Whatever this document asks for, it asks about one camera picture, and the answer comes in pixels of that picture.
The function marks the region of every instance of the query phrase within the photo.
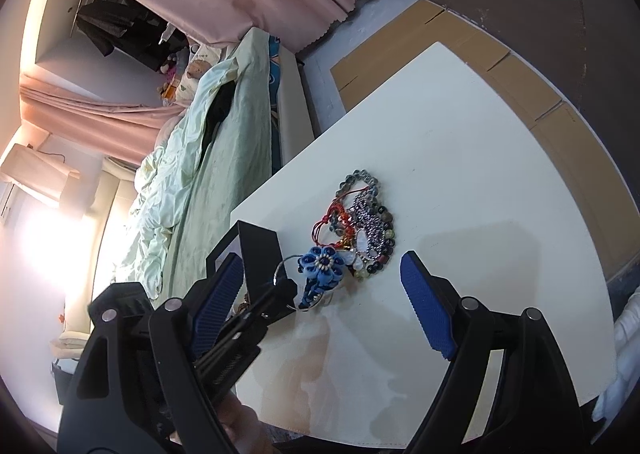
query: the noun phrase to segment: brown cardboard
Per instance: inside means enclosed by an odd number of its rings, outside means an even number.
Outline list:
[[[610,278],[640,249],[640,217],[617,169],[582,118],[564,102],[531,132],[574,195],[605,277]]]
[[[358,58],[351,63],[351,73],[361,69],[353,78],[340,89],[340,97],[347,110],[352,109],[376,88],[402,69],[407,62],[413,60],[425,49],[436,42],[442,42],[447,47],[458,47],[475,34],[475,28],[452,15],[443,12],[436,15],[427,23],[421,24],[405,36],[394,37],[393,49],[381,54],[369,54],[369,45],[356,48]]]
[[[469,40],[449,49],[476,72],[488,71],[509,54],[507,46],[480,30],[475,30]]]
[[[489,75],[508,90],[518,105],[533,119],[538,119],[561,100],[560,96],[517,56],[507,56],[489,71]]]
[[[509,49],[418,1],[331,70],[347,110],[435,42],[476,71],[531,130],[571,191],[611,279],[640,254],[640,216],[618,170],[573,108]]]
[[[331,69],[338,90],[351,82],[359,72],[363,72],[363,66],[369,68],[369,65],[374,61],[384,57],[384,54],[388,53],[388,50],[398,42],[398,39],[412,39],[414,32],[420,29],[420,26],[429,22],[442,11],[443,8],[433,2],[419,0],[380,28]]]
[[[484,81],[491,85],[492,89],[498,93],[498,95],[505,101],[507,105],[511,107],[511,110],[520,118],[521,122],[527,126],[527,129],[531,130],[536,125],[536,120],[529,114],[529,112],[521,106],[515,98],[511,95],[509,89],[505,88],[500,82],[498,82],[488,72],[478,72]]]

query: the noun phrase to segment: pillow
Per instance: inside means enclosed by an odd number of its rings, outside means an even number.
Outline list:
[[[49,342],[51,354],[58,360],[63,360],[64,358],[73,358],[77,360],[80,358],[80,355],[82,355],[84,345],[85,344],[83,344],[82,347],[68,347],[59,340],[52,340]]]
[[[203,74],[220,61],[222,49],[201,44],[185,70],[180,84],[175,91],[175,101],[180,104],[190,105],[196,96],[198,82]]]
[[[82,349],[88,339],[89,335],[80,331],[63,331],[58,342],[68,349]]]

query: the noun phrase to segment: white table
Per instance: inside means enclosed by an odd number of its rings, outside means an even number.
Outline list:
[[[598,257],[561,177],[526,127],[437,43],[322,134],[232,213],[305,253],[338,184],[366,168],[394,215],[396,251],[366,281],[271,326],[238,383],[261,420],[361,446],[402,447],[447,369],[399,280],[414,249],[433,275],[489,309],[545,314],[580,404],[614,375],[613,322]],[[289,277],[303,286],[295,261]],[[467,439],[482,433],[497,384],[493,354]]]

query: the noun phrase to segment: beaded bracelet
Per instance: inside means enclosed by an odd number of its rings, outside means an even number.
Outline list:
[[[352,190],[357,182],[367,186]],[[345,208],[346,196],[356,193],[351,206]],[[383,269],[396,245],[394,218],[379,203],[379,193],[380,182],[375,177],[366,170],[354,171],[340,183],[334,201],[311,232],[314,243],[323,246],[319,242],[320,229],[329,224],[329,231],[340,238],[330,245],[340,252],[356,278],[367,278]]]
[[[367,186],[352,190],[355,183]],[[315,246],[304,255],[286,257],[273,276],[276,283],[278,272],[284,263],[298,259],[298,272],[306,275],[305,290],[298,307],[291,309],[307,311],[320,302],[324,293],[334,289],[344,277],[343,268],[354,277],[364,279],[380,270],[389,261],[394,251],[396,234],[393,216],[378,201],[380,182],[366,170],[356,170],[340,183],[335,198],[324,217],[311,232]],[[347,196],[356,194],[350,207],[345,207]],[[336,243],[320,243],[320,230],[329,225],[329,231],[338,237]]]

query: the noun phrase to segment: metal screw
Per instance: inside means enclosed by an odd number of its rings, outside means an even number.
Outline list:
[[[542,313],[540,312],[539,309],[527,308],[525,313],[527,314],[527,317],[529,317],[531,320],[540,320],[540,319],[542,319]]]
[[[169,299],[167,302],[164,303],[164,309],[166,309],[167,311],[175,311],[177,309],[180,309],[181,307],[182,307],[182,300],[178,298]]]
[[[114,309],[108,309],[105,310],[105,312],[102,314],[102,320],[104,322],[111,322],[114,318],[116,318],[116,316],[118,315],[118,312]]]
[[[480,307],[480,303],[473,297],[464,297],[460,304],[467,311],[475,311]]]

